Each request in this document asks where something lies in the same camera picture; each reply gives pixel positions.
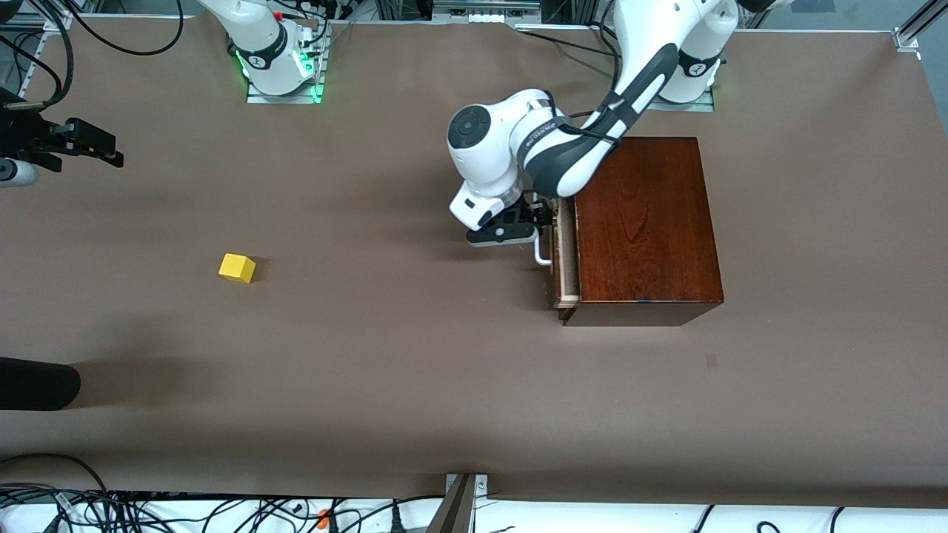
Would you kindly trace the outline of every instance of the brown wooden box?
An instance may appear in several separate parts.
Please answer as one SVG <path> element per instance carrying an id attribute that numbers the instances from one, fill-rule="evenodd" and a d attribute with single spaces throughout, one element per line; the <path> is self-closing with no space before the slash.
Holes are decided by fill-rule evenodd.
<path id="1" fill-rule="evenodd" d="M 682 325 L 724 301 L 695 138 L 624 139 L 554 234 L 565 325 Z"/>

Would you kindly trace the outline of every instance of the yellow block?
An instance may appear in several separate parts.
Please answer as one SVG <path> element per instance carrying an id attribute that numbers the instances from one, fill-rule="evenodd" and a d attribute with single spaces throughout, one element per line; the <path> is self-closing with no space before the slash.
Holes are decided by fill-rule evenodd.
<path id="1" fill-rule="evenodd" d="M 224 261 L 221 262 L 221 269 L 217 273 L 233 282 L 248 284 L 250 278 L 253 277 L 253 269 L 256 267 L 257 264 L 250 261 L 250 258 L 245 255 L 225 253 Z"/>

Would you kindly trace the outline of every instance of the cable connector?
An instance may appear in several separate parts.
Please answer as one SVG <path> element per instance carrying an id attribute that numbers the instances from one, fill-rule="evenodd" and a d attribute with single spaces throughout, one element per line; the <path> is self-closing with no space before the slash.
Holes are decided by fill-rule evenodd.
<path id="1" fill-rule="evenodd" d="M 402 513 L 398 510 L 398 500 L 392 500 L 392 532 L 406 533 L 405 526 L 402 525 Z"/>

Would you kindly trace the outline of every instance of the wood grain top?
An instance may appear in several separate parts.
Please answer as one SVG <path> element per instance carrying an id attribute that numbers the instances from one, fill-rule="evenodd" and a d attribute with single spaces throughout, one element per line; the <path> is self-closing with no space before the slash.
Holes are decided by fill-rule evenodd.
<path id="1" fill-rule="evenodd" d="M 584 303 L 723 301 L 697 139 L 626 138 L 575 202 Z"/>

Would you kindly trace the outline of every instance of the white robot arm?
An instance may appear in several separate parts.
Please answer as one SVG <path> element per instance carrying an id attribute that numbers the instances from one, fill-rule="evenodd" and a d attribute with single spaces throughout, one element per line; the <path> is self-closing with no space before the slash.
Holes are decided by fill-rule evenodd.
<path id="1" fill-rule="evenodd" d="M 278 19 L 265 0 L 198 2 L 224 26 L 246 76 L 261 92 L 284 95 L 315 75 L 311 28 Z"/>
<path id="2" fill-rule="evenodd" d="M 793 0 L 738 1 L 760 11 Z M 521 175 L 543 196 L 572 196 L 656 96 L 673 102 L 699 97 L 714 82 L 721 52 L 737 27 L 738 6 L 735 0 L 617 0 L 614 19 L 620 75 L 581 128 L 539 89 L 469 105 L 451 120 L 448 150 L 464 183 L 450 209 L 471 229 L 472 245 L 529 240 L 524 232 L 504 230 L 472 240 L 472 232 L 502 213 L 523 220 L 520 213 L 507 214 L 520 202 Z"/>

